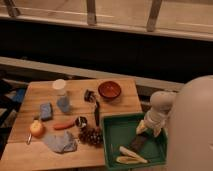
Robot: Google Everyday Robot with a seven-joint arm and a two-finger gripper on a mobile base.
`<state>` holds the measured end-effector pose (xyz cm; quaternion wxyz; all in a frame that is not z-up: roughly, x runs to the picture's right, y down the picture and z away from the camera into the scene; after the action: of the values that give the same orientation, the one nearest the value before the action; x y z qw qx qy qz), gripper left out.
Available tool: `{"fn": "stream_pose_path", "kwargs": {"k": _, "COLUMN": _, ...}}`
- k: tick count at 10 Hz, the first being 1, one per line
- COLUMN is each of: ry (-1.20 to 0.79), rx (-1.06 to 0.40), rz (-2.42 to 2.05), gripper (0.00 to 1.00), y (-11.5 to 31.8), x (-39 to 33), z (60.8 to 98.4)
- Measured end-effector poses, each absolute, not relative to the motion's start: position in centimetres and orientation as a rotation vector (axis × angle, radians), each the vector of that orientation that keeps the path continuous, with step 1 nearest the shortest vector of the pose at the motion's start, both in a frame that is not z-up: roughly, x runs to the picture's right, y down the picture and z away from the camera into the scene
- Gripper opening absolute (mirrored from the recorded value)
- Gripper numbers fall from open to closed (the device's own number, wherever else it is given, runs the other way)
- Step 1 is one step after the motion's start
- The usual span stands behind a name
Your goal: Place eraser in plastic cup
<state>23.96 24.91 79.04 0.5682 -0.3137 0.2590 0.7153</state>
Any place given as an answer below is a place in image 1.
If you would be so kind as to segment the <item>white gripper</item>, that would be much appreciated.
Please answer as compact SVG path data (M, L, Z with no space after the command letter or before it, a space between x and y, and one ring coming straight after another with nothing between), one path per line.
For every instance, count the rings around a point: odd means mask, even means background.
M157 112L154 109L150 109L144 117L144 121L141 120L136 128L136 134L139 135L147 130L147 127L157 130L161 129L165 125L167 116L164 113Z

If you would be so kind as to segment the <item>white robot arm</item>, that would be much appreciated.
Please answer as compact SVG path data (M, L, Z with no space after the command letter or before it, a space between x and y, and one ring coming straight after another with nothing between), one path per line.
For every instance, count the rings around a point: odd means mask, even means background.
M136 133L168 128L167 171L213 171L213 75L186 83L178 93L157 91Z

